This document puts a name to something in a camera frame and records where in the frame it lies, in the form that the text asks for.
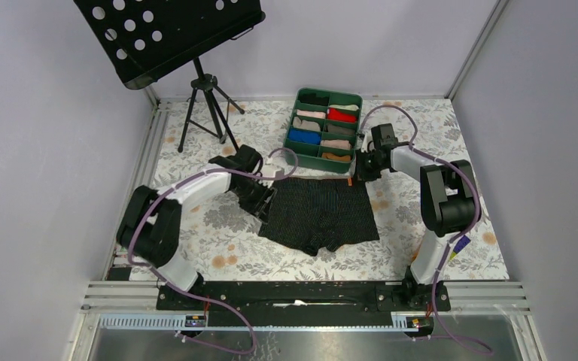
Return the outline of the black striped underwear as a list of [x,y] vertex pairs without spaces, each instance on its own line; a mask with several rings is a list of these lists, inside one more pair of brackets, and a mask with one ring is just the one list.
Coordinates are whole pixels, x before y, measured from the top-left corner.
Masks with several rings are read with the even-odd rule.
[[269,219],[257,235],[317,256],[324,248],[378,241],[379,231],[362,181],[291,177],[274,183]]

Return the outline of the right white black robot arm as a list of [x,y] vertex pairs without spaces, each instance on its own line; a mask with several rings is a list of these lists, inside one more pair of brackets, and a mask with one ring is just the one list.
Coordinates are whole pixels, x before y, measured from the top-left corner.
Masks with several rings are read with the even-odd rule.
[[375,181],[385,170],[404,173],[420,186],[426,230],[398,292],[405,306],[419,310],[437,298],[455,245],[481,217],[473,171],[466,160],[447,162],[399,141],[393,126],[382,124],[362,135],[354,175],[360,181]]

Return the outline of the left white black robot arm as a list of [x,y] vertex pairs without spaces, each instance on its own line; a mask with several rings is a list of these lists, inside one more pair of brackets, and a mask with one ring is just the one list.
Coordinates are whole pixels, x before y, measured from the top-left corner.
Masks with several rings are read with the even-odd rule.
[[231,156],[215,156],[185,180],[157,189],[136,188],[117,230],[117,243],[127,251],[127,261],[150,269],[157,278],[175,288],[175,300],[186,309],[199,306],[200,274],[178,251],[182,216],[185,212],[225,193],[238,199],[246,213],[265,222],[272,185],[285,176],[253,147],[241,146]]

